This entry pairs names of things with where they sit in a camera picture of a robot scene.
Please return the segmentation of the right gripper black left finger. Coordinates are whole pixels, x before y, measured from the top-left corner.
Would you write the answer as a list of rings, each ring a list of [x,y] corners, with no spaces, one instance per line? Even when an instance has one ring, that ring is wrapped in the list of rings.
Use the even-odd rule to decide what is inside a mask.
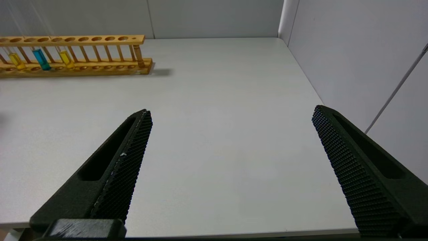
[[[150,111],[130,115],[30,218],[44,232],[59,219],[127,218],[153,126]]]

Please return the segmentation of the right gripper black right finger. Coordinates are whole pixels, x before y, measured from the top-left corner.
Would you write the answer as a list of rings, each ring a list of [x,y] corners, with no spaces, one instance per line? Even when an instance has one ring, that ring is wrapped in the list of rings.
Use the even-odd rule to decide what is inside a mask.
[[[426,183],[336,110],[317,105],[312,123],[360,236],[427,236]]]

